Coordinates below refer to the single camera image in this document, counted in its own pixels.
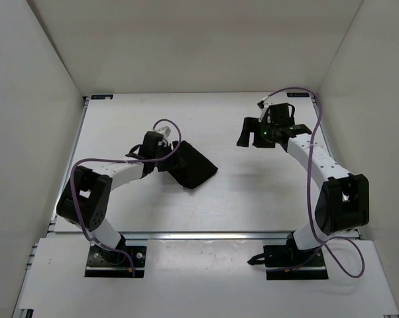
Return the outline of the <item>black skirt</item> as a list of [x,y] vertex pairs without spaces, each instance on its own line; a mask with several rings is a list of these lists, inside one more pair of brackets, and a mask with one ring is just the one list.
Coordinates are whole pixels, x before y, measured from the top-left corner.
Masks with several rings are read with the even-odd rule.
[[207,159],[189,142],[183,140],[181,145],[182,157],[186,160],[186,167],[168,172],[182,187],[195,189],[213,177],[218,167]]

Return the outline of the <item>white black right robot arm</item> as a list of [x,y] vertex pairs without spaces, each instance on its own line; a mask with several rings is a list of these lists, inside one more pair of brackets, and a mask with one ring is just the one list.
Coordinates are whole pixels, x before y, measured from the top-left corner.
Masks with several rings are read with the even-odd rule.
[[342,167],[313,139],[313,132],[294,119],[289,103],[260,105],[260,117],[243,120],[237,146],[274,148],[280,145],[307,172],[307,182],[319,188],[316,205],[308,205],[309,223],[288,235],[284,246],[266,247],[250,265],[300,265],[324,242],[369,222],[369,181]]

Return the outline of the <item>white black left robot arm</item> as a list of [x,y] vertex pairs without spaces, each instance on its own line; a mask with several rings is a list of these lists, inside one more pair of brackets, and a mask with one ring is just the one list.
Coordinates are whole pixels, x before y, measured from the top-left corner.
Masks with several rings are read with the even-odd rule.
[[169,142],[169,134],[166,127],[148,131],[142,143],[134,146],[124,159],[86,158],[72,167],[56,213],[81,229],[86,239],[98,247],[101,257],[112,265],[131,257],[124,236],[106,219],[111,192],[147,177],[154,170],[172,172],[181,168],[184,141]]

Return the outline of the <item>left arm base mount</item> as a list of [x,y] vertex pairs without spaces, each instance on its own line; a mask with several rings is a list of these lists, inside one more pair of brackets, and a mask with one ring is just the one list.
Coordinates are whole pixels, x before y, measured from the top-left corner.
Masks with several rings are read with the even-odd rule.
[[85,273],[87,278],[144,278],[147,246],[125,243],[124,251],[131,257],[133,266],[127,257],[119,252],[110,252],[92,244],[87,255]]

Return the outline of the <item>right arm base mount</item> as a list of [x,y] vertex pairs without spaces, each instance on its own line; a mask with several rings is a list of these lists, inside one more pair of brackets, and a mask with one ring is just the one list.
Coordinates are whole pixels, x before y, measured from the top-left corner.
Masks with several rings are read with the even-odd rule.
[[292,238],[285,245],[264,245],[263,252],[250,258],[247,264],[264,264],[268,281],[329,279],[321,248],[299,250]]

